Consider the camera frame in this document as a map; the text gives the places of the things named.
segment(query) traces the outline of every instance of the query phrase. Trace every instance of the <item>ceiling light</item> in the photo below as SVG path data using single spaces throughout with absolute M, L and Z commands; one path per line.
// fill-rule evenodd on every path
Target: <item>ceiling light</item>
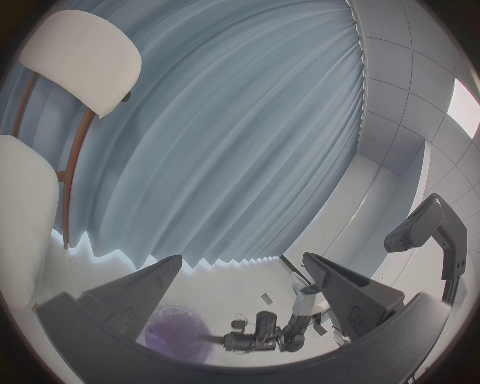
M 480 106 L 458 79 L 455 79 L 452 101 L 450 101 L 447 115 L 473 139 L 480 122 Z

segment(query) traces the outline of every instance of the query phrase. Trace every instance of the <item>purple plastic bag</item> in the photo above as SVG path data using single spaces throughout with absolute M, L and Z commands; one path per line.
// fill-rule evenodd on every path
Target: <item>purple plastic bag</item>
M 214 345 L 199 340 L 199 335 L 211 333 L 195 310 L 174 302 L 161 303 L 150 316 L 138 342 L 162 355 L 209 364 L 214 358 Z

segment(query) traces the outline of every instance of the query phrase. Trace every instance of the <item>white cushion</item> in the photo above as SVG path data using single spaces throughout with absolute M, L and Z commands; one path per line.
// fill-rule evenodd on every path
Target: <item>white cushion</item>
M 52 166 L 13 136 L 0 136 L 0 291 L 19 310 L 36 302 L 58 199 Z
M 22 50 L 20 63 L 65 88 L 102 118 L 132 89 L 142 59 L 112 23 L 65 10 L 39 27 Z

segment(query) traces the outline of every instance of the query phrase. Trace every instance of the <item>curtain fold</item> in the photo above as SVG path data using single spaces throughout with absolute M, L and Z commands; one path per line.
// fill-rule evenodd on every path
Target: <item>curtain fold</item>
M 363 64 L 344 0 L 77 0 L 142 55 L 132 97 L 95 117 L 70 204 L 71 246 L 120 249 L 136 267 L 281 255 L 330 196 L 356 149 Z M 0 92 L 9 134 L 31 73 Z M 66 168 L 85 106 L 40 78 L 19 138 Z M 61 233 L 61 202 L 55 222 Z

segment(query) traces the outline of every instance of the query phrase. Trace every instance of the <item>wooden chair frame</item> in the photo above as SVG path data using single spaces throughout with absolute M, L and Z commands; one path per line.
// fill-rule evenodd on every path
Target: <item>wooden chair frame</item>
M 27 103 L 28 97 L 32 91 L 32 88 L 37 80 L 38 73 L 34 72 L 32 77 L 27 83 L 24 94 L 18 106 L 17 115 L 15 117 L 15 122 L 13 123 L 12 135 L 18 138 L 18 130 L 20 126 L 20 121 Z M 67 169 L 65 171 L 57 172 L 57 177 L 59 182 L 63 182 L 63 198 L 62 198 L 62 236 L 63 236 L 63 247 L 68 248 L 69 245 L 69 234 L 68 234 L 68 218 L 69 218 L 69 209 L 70 209 L 70 193 L 72 191 L 72 181 L 73 174 L 75 172 L 75 166 L 77 165 L 78 155 L 82 144 L 85 139 L 85 135 L 90 127 L 90 123 L 94 117 L 95 113 L 87 108 L 82 120 L 77 129 L 77 133 L 73 140 L 72 148 L 70 150 L 70 155 L 68 157 Z

